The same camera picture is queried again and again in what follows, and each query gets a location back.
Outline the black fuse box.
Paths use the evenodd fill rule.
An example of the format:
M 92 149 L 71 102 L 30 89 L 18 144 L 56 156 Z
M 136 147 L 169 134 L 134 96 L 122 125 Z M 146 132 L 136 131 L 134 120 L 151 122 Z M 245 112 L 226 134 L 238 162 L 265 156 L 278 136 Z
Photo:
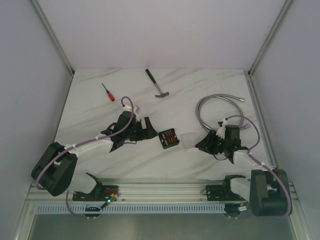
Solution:
M 159 132 L 158 137 L 164 150 L 177 146 L 180 143 L 174 128 Z

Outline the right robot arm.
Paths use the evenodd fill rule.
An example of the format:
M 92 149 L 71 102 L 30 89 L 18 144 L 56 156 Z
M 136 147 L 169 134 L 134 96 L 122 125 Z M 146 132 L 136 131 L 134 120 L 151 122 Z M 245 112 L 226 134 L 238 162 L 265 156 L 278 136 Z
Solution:
M 195 147 L 214 157 L 222 154 L 242 170 L 240 174 L 226 175 L 221 184 L 205 187 L 208 201 L 228 202 L 227 216 L 238 217 L 244 210 L 240 202 L 248 203 L 256 217 L 286 217 L 292 213 L 287 173 L 255 159 L 249 148 L 242 145 L 239 126 L 222 125 L 217 131 L 211 130 Z

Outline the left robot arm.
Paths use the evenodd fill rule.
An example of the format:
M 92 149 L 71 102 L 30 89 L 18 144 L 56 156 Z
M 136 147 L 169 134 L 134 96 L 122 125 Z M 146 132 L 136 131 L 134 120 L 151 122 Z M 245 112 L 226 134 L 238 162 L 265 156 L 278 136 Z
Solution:
M 126 141 L 138 142 L 155 138 L 158 133 L 150 119 L 144 118 L 145 126 L 136 114 L 123 111 L 117 122 L 100 132 L 94 139 L 74 145 L 51 143 L 31 172 L 40 189 L 53 197 L 65 191 L 80 192 L 90 201 L 102 196 L 102 183 L 93 174 L 80 174 L 76 167 L 98 155 L 111 153 Z

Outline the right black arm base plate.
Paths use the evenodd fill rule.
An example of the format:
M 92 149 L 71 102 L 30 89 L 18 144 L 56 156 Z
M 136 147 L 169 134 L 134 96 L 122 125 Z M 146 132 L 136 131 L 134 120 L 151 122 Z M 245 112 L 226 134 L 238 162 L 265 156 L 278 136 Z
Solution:
M 208 201 L 246 202 L 243 197 L 233 193 L 228 187 L 223 185 L 207 185 L 205 191 Z

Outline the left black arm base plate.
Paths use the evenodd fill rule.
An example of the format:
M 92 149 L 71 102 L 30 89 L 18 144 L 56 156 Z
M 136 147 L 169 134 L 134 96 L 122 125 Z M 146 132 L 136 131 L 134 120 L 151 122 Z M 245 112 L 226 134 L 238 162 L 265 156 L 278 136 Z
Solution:
M 104 202 L 117 195 L 118 192 L 118 185 L 102 185 L 96 187 L 91 193 L 76 191 L 73 193 L 72 200 L 75 202 Z

